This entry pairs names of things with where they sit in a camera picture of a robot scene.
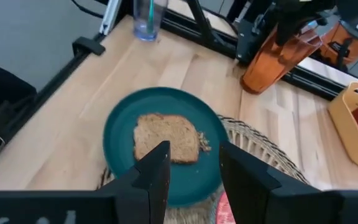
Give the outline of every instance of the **whole wheat bread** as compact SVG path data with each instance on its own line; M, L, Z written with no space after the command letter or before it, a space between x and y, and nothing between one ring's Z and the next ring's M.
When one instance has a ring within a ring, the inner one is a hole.
M134 130L135 158L143 158L155 146L168 140L171 161L194 163L198 160L200 140L196 128L178 115L147 114L139 116Z

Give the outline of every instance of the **wicker placemat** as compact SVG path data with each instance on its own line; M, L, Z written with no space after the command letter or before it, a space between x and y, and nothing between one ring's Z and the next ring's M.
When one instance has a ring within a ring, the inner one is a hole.
M226 128L230 142L246 150L255 157L270 164L276 169L308 184L296 165L281 151L278 146L272 143L266 136L242 121L219 116ZM113 176L108 168L105 168L99 186L107 184L113 180ZM164 223L169 224L204 224L214 223L214 211L216 201L223 191L221 186L208 199L199 202L188 208L168 208L165 214Z

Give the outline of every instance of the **teal plate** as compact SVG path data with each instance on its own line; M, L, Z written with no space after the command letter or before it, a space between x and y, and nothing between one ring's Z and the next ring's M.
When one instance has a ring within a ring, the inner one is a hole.
M147 88L130 94L113 109L104 127L103 147L108 166L120 177L135 164L134 128L143 114L178 114L203 132L212 150L200 152L192 165L171 165L168 193L170 207L185 207L202 201L221 184L219 142L228 137L215 112L197 97L173 88Z

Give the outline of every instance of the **black metal frame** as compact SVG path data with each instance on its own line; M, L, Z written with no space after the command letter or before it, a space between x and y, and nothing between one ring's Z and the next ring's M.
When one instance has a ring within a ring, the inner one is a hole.
M97 1L107 4L107 0ZM162 28L211 50L217 51L227 57L235 58L237 38L211 28L208 20L202 13L198 1L188 1L188 4L195 16L195 20L168 9L165 12L162 21ZM116 24L124 18L125 15L132 15L132 12L132 0L123 1L117 15ZM224 19L230 24L230 18L218 14L215 14L215 16ZM93 40L101 42L104 37L105 36L102 34L97 34L94 36ZM89 54L88 51L78 51L75 53L74 58L56 74L41 92L39 92L35 100L19 113L18 116L20 117L17 119L18 122L12 127L9 135L5 139L6 142L12 139L15 133L20 130L20 128L49 99L49 97L60 87L71 73L75 71ZM282 80L326 100L332 100L345 88L342 84L336 83L301 67L295 67L291 72L286 74Z

